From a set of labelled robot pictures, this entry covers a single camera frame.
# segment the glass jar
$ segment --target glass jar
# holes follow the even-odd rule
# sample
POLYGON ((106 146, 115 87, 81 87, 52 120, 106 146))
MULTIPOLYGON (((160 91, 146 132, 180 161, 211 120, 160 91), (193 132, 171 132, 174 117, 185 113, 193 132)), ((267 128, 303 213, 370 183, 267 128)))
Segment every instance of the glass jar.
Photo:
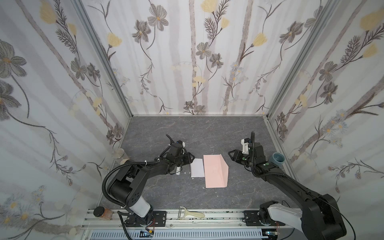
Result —
POLYGON ((102 220, 110 220, 112 218, 112 211, 108 208, 98 206, 93 210, 93 215, 102 220))

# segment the white paper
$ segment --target white paper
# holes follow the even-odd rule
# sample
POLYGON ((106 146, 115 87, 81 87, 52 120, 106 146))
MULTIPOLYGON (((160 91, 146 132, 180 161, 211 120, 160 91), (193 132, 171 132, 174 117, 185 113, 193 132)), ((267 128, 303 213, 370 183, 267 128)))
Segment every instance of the white paper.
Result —
POLYGON ((203 159, 195 158, 190 164, 191 166, 191 177, 205 177, 203 159))

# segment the gray cup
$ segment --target gray cup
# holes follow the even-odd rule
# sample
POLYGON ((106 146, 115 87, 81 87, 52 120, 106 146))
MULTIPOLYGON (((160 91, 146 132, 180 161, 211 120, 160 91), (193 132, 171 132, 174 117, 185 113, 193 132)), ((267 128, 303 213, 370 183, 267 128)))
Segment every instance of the gray cup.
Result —
POLYGON ((283 166, 283 163, 285 161, 285 157, 284 155, 282 155, 281 153, 279 152, 274 152, 270 157, 269 157, 269 161, 270 162, 273 162, 274 164, 276 164, 277 166, 279 167, 282 167, 283 166))

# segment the floral wallpaper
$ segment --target floral wallpaper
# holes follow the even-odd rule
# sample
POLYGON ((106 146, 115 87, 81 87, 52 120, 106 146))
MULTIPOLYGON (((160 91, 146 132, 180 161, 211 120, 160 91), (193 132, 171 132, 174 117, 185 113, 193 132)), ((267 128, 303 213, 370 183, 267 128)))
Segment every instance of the floral wallpaper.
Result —
POLYGON ((382 235, 383 59, 384 4, 343 0, 269 116, 300 182, 337 199, 357 239, 382 235))
POLYGON ((72 4, 0 6, 0 232, 80 239, 128 118, 72 4))
POLYGON ((266 114, 326 1, 82 0, 134 114, 266 114))

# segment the folded pink paper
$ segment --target folded pink paper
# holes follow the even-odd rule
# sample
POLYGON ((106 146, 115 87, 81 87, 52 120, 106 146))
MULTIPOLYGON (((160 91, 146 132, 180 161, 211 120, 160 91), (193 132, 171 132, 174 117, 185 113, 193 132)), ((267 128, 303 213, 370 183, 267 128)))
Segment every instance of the folded pink paper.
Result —
POLYGON ((205 187, 216 188, 228 185, 228 165, 223 156, 204 155, 205 187))

